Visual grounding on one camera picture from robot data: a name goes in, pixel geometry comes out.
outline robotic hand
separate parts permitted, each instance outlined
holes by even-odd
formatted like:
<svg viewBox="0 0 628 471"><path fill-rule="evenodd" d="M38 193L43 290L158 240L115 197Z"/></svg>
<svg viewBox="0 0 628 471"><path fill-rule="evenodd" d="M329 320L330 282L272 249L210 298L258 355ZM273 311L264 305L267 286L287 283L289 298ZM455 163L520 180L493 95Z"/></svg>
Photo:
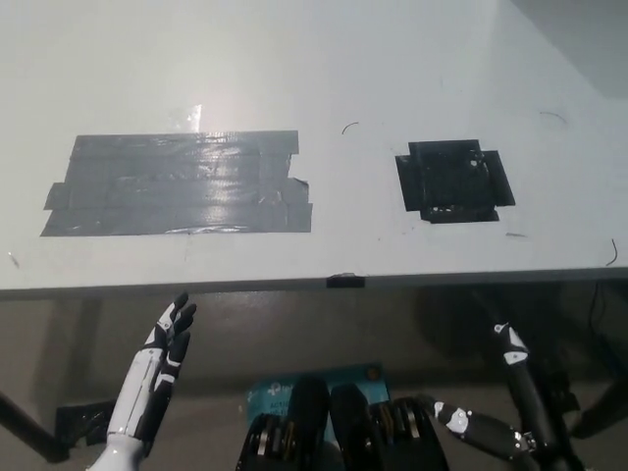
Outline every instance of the robotic hand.
<svg viewBox="0 0 628 471"><path fill-rule="evenodd" d="M189 344L196 305L181 294L135 354L107 430L107 446L90 471L136 471L164 418Z"/></svg>

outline gray floor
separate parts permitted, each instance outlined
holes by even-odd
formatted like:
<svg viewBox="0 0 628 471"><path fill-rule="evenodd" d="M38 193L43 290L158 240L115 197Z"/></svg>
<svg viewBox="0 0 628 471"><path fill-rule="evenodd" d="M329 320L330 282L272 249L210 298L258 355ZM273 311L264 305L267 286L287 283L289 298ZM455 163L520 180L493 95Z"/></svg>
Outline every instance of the gray floor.
<svg viewBox="0 0 628 471"><path fill-rule="evenodd" d="M553 301L547 291L519 287L508 296L535 341L560 344L560 360L586 406L607 383L582 346L592 286L565 287ZM255 381L370 361L384 364L394 396L422 390L516 423L498 373L478 353L478 313L459 293L425 288L194 296L199 311L183 376L142 469L231 471L246 432L244 392ZM115 396L135 349L170 299L1 304L0 391L48 428L58 405ZM606 303L602 327L621 343L628 334L624 306L612 293ZM577 450L596 469L624 469L628 447L621 439L627 433L628 422L577 443ZM453 471L510 469L448 436L443 444ZM71 461L54 468L84 469L99 449L77 449ZM0 469L52 468L0 430Z"/></svg>

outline black cable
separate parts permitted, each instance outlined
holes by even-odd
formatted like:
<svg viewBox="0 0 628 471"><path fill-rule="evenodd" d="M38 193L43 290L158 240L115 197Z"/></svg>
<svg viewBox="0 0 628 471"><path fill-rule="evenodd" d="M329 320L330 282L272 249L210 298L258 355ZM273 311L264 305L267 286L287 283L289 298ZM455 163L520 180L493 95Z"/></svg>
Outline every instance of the black cable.
<svg viewBox="0 0 628 471"><path fill-rule="evenodd" d="M598 293L600 292L600 282L596 282L596 288L593 291L593 297L591 298L591 304L589 306L589 333L593 340L598 339L598 333L593 325L593 316L596 312L596 304L598 303Z"/></svg>

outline cable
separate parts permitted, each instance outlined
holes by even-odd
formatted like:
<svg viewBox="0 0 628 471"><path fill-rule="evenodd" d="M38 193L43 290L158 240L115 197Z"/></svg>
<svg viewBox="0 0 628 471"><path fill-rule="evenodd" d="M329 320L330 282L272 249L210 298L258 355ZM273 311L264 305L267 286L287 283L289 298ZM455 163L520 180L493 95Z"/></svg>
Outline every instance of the cable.
<svg viewBox="0 0 628 471"><path fill-rule="evenodd" d="M598 303L598 293L600 292L600 282L596 282L596 288L593 291L593 297L591 298L591 304L589 306L589 333L594 340L598 339L598 333L593 325L593 315L596 312L596 304Z"/></svg>
<svg viewBox="0 0 628 471"><path fill-rule="evenodd" d="M598 298L600 298L601 309L600 314L597 316L597 321L594 322ZM591 306L589 307L589 333L606 368L609 369L612 376L620 377L626 374L626 367L617 356L617 353L615 353L615 350L610 346L606 337L599 333L599 328L605 314L606 296L604 295L604 286L600 282L596 282L596 288L594 289L593 298L591 299Z"/></svg>

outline black tape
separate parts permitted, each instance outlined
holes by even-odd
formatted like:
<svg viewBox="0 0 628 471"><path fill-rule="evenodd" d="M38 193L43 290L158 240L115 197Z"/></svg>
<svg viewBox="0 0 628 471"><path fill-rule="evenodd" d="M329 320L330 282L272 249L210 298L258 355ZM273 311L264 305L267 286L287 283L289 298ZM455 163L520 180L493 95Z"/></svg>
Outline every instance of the black tape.
<svg viewBox="0 0 628 471"><path fill-rule="evenodd" d="M364 288L366 278L356 277L352 273L341 273L327 278L327 288Z"/></svg>
<svg viewBox="0 0 628 471"><path fill-rule="evenodd" d="M497 151L477 140L410 142L397 156L406 211L420 211L433 224L498 221L496 206L514 205Z"/></svg>

